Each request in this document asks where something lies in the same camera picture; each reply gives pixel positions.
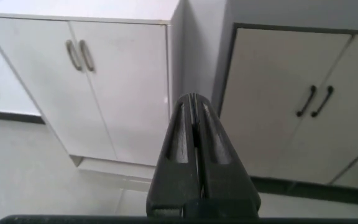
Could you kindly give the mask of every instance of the gray floor tile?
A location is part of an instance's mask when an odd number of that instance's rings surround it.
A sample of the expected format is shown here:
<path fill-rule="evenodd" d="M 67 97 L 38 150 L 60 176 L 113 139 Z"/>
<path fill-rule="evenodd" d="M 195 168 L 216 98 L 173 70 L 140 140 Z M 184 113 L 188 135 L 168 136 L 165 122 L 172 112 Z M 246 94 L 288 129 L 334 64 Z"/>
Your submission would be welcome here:
<path fill-rule="evenodd" d="M 358 205 L 283 195 L 259 194 L 260 217 L 358 218 Z"/>
<path fill-rule="evenodd" d="M 146 199 L 147 192 L 124 190 L 116 215 L 145 217 Z"/>
<path fill-rule="evenodd" d="M 0 218 L 113 215 L 123 180 L 80 172 L 46 126 L 0 121 Z"/>

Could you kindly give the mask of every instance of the cabinet handle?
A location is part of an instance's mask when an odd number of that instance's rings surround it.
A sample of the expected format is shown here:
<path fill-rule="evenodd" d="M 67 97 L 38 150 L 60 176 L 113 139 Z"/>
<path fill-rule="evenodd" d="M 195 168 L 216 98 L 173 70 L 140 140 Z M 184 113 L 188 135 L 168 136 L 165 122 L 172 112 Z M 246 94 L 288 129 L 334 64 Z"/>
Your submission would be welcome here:
<path fill-rule="evenodd" d="M 90 72 L 93 72 L 94 71 L 93 60 L 91 58 L 90 50 L 88 49 L 88 46 L 86 46 L 85 40 L 80 40 L 80 49 L 86 67 Z"/>
<path fill-rule="evenodd" d="M 71 60 L 71 63 L 74 65 L 75 69 L 77 69 L 78 71 L 81 71 L 82 70 L 81 65 L 78 65 L 76 63 L 76 61 L 74 60 L 74 57 L 73 57 L 74 45 L 73 45 L 73 42 L 71 40 L 66 41 L 66 49 L 67 49 L 67 52 L 68 52 L 68 56 L 69 56 L 69 58 Z M 77 59 L 77 62 L 80 61 L 80 60 L 78 60 L 77 54 L 75 54 L 75 58 Z"/>
<path fill-rule="evenodd" d="M 316 90 L 317 90 L 316 86 L 312 85 L 312 86 L 310 87 L 310 96 L 309 96 L 309 98 L 308 98 L 308 101 L 306 101 L 306 104 L 303 106 L 303 108 L 302 108 L 301 111 L 296 112 L 297 117 L 301 117 L 301 116 L 303 115 L 303 113 L 305 113 L 305 111 L 306 111 L 306 109 L 308 108 L 308 106 L 309 106 L 311 100 L 312 100 L 313 97 L 314 97 L 314 94 L 316 93 Z"/>
<path fill-rule="evenodd" d="M 334 93 L 334 87 L 333 86 L 328 86 L 327 87 L 327 95 L 326 95 L 324 101 L 322 102 L 322 104 L 320 105 L 320 107 L 316 111 L 313 111 L 311 113 L 312 118 L 315 118 L 315 117 L 317 117 L 317 115 L 320 114 L 320 112 L 323 109 L 324 105 L 327 103 L 328 99 L 331 97 L 331 95 L 333 93 Z"/>

